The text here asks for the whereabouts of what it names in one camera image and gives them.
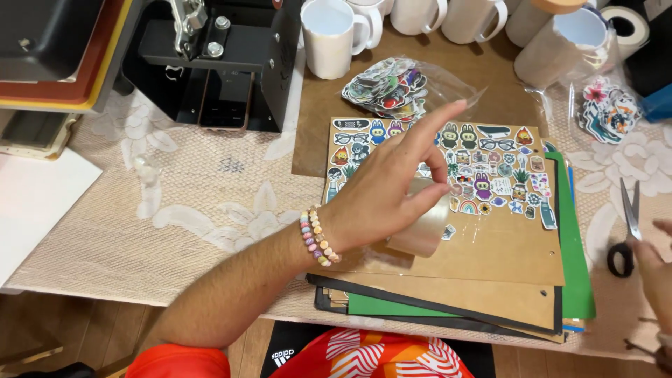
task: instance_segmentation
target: hand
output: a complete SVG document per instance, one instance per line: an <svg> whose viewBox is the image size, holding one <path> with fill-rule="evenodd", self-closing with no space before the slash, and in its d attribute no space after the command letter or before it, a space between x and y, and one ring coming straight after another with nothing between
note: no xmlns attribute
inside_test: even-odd
<svg viewBox="0 0 672 378"><path fill-rule="evenodd" d="M672 221L654 221L653 225L672 236ZM672 335L672 263L665 263L656 247L647 241L628 240L637 256L644 295L656 313L661 331Z"/></svg>
<svg viewBox="0 0 672 378"><path fill-rule="evenodd" d="M410 130L385 140L336 197L320 208L324 235L334 252L380 241L403 230L450 191L446 158L433 141L446 122L465 108L464 100L448 104ZM435 183L408 196L421 162L429 166Z"/></svg>

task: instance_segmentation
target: pastel beaded bracelet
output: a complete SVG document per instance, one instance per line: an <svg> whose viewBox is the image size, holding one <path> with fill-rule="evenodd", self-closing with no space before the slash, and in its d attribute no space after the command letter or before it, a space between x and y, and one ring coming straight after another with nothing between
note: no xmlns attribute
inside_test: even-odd
<svg viewBox="0 0 672 378"><path fill-rule="evenodd" d="M322 227L320 226L320 218L317 216L317 208L319 207L320 205L316 204L301 213L299 227L301 227L303 240L308 246L308 251L312 253L312 256L317 259L320 265L330 266L331 263L340 262L341 256L334 253L329 247L329 242L325 240L325 235L322 233Z"/></svg>

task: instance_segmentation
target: table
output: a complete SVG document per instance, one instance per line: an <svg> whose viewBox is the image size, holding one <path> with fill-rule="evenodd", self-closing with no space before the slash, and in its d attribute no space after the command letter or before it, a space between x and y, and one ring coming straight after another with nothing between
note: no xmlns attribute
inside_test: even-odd
<svg viewBox="0 0 672 378"><path fill-rule="evenodd" d="M5 287L166 306L217 262L290 223L299 209L319 202L324 179L291 174L301 50L298 56L293 105L280 136L202 131L170 121L141 93L125 98L113 93L103 114L83 117L70 143L104 173ZM549 132L575 167L578 214L598 314L588 332L572 334L567 343L557 345L327 313L313 308L314 287L300 277L262 316L646 359L640 352L626 351L622 342L630 338L655 349L657 329L638 320L653 317L638 274L620 280L602 262L606 245L625 235L617 191L620 176L628 183L642 180L642 233L672 260L669 240L650 225L652 218L672 216L672 128L643 122L617 147L582 145L567 132L566 109L557 107L552 113ZM157 185L143 186L130 170L130 157L137 153L148 153L161 164Z"/></svg>

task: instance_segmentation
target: heat press machine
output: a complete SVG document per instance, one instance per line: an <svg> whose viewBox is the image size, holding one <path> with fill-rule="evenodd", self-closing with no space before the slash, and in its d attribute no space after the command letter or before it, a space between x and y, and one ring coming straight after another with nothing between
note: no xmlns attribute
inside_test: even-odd
<svg viewBox="0 0 672 378"><path fill-rule="evenodd" d="M62 130L78 114L100 113L111 90L128 95L135 88L176 122L280 133L302 2L7 2L3 14L11 17L0 24L0 152L30 148L32 139L49 152L35 157L58 157L53 143L65 145Z"/></svg>

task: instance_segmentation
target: wooden floor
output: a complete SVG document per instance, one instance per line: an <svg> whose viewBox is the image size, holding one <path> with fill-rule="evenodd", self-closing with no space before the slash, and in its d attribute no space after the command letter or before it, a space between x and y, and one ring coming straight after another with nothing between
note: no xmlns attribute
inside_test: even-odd
<svg viewBox="0 0 672 378"><path fill-rule="evenodd" d="M0 378L53 371L75 361L94 369L134 353L163 309L58 295L0 295L0 358L56 338L63 351L26 365L9 365ZM258 378L273 321L258 319L228 349L232 378ZM608 358L494 346L498 378L658 378L653 365Z"/></svg>

